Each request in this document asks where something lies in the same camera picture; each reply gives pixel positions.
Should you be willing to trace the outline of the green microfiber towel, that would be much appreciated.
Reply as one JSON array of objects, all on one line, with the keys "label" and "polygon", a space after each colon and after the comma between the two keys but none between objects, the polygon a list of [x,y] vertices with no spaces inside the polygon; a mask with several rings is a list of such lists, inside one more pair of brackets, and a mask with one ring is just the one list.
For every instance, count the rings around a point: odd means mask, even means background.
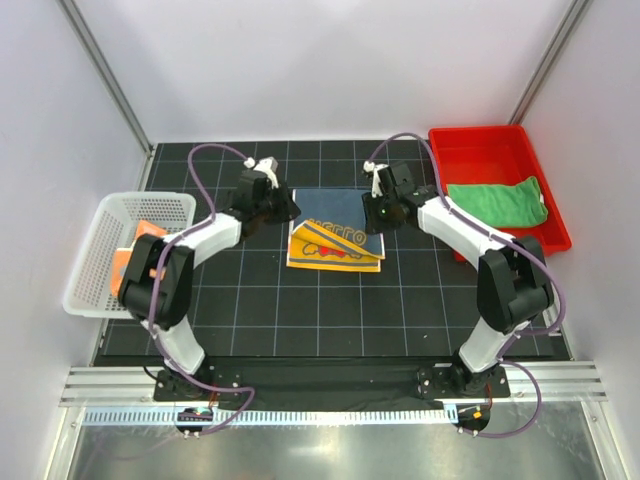
[{"label": "green microfiber towel", "polygon": [[458,207],[494,228],[532,228],[548,219],[549,210],[534,176],[514,185],[448,184],[447,189]]}]

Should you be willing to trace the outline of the yellow patterned towel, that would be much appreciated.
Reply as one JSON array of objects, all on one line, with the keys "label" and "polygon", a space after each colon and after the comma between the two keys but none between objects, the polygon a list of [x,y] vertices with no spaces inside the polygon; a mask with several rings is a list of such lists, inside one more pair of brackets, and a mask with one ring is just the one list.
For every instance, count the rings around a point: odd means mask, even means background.
[{"label": "yellow patterned towel", "polygon": [[301,188],[293,200],[301,210],[290,223],[286,265],[349,273],[379,273],[386,257],[380,234],[366,232],[360,189]]}]

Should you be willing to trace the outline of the red plastic bin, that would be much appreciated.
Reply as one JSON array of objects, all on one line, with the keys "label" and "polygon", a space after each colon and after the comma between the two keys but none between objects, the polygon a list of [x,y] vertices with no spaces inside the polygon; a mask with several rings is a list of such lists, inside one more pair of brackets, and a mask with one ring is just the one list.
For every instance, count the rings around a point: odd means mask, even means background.
[{"label": "red plastic bin", "polygon": [[569,250],[572,241],[524,128],[517,125],[434,128],[429,140],[443,187],[449,184],[515,185],[534,176],[548,210],[547,220],[530,228],[506,228],[514,236],[533,235],[547,257]]}]

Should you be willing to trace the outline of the aluminium frame rail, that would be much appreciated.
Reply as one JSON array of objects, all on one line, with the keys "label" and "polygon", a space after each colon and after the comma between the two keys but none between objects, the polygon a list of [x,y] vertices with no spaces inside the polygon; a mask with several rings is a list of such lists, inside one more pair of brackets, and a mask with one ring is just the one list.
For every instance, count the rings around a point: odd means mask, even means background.
[{"label": "aluminium frame rail", "polygon": [[604,402],[595,365],[586,361],[506,366],[475,396],[445,385],[446,367],[338,365],[219,366],[229,392],[190,398],[161,371],[137,367],[74,368],[60,404],[80,410],[85,426],[343,426],[448,424],[502,405]]}]

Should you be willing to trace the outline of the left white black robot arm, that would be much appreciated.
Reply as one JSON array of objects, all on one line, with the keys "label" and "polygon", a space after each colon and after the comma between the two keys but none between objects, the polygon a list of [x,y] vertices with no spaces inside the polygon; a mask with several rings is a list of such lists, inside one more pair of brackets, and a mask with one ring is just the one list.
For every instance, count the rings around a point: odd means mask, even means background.
[{"label": "left white black robot arm", "polygon": [[175,234],[144,234],[134,244],[118,301],[148,331],[167,372],[177,377],[177,389],[190,400],[217,389],[208,355],[188,319],[194,271],[261,225],[288,223],[300,215],[277,169],[272,157],[247,166],[225,209]]}]

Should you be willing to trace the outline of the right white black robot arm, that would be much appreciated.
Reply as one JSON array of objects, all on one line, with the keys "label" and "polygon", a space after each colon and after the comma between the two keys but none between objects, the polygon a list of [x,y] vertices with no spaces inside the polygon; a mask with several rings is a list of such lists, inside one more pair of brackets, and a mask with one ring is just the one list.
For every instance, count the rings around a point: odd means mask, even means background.
[{"label": "right white black robot arm", "polygon": [[447,379],[461,396],[483,390],[516,338],[554,301],[539,242],[502,233],[465,213],[436,185],[419,186],[409,167],[367,161],[371,190],[363,194],[366,229],[383,233],[403,225],[441,240],[477,272],[479,320],[453,354]]}]

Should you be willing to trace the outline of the white perforated plastic basket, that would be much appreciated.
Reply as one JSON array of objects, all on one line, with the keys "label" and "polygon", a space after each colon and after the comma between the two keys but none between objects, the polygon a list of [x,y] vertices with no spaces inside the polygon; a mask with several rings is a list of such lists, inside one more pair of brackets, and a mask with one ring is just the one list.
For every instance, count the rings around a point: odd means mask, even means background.
[{"label": "white perforated plastic basket", "polygon": [[195,198],[186,193],[138,191],[104,197],[65,289],[65,312],[85,318],[129,320],[131,315],[111,294],[113,254],[118,248],[130,246],[141,220],[175,233],[192,225],[195,210]]}]

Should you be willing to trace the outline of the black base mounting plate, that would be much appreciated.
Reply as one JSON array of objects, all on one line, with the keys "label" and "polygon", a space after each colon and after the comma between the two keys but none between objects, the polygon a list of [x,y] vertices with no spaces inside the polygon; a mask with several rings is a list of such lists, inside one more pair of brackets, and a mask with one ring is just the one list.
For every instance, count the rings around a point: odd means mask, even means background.
[{"label": "black base mounting plate", "polygon": [[445,357],[211,357],[212,384],[252,387],[256,411],[373,412],[486,404],[510,397],[505,369],[471,384]]}]

